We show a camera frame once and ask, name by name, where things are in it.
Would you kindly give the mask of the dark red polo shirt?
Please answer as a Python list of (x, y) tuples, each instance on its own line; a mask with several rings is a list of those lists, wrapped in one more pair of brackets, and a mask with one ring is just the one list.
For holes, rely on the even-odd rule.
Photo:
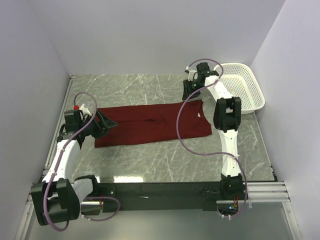
[[(94, 142), (95, 148), (140, 145), (177, 140), (176, 122), (183, 104), (166, 103), (100, 108), (100, 112), (118, 123), (109, 133)], [(182, 139), (206, 137), (212, 134), (211, 124), (203, 111), (203, 101), (187, 102), (179, 117)]]

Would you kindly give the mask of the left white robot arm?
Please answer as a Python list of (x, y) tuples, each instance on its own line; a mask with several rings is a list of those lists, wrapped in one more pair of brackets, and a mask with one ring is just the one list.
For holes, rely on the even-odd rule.
[(90, 113), (83, 106), (65, 111), (64, 120), (56, 139), (57, 150), (52, 164), (41, 182), (34, 184), (30, 191), (38, 223), (49, 225), (58, 232), (66, 230), (66, 227), (58, 227), (58, 223), (68, 224), (78, 219), (83, 200), (94, 201), (100, 195), (94, 175), (81, 176), (74, 183), (70, 182), (85, 138), (91, 136), (98, 140), (118, 125), (100, 110)]

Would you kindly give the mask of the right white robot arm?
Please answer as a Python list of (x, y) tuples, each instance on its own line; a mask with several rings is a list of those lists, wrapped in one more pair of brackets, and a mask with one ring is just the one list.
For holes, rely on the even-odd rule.
[(243, 174), (238, 163), (237, 137), (241, 124), (242, 101), (232, 95), (221, 82), (224, 70), (211, 70), (207, 62), (201, 62), (192, 70), (187, 66), (187, 79), (183, 81), (184, 101), (200, 95), (205, 87), (215, 100), (213, 125), (218, 130), (221, 141), (222, 169), (219, 193), (222, 198), (230, 200), (244, 190)]

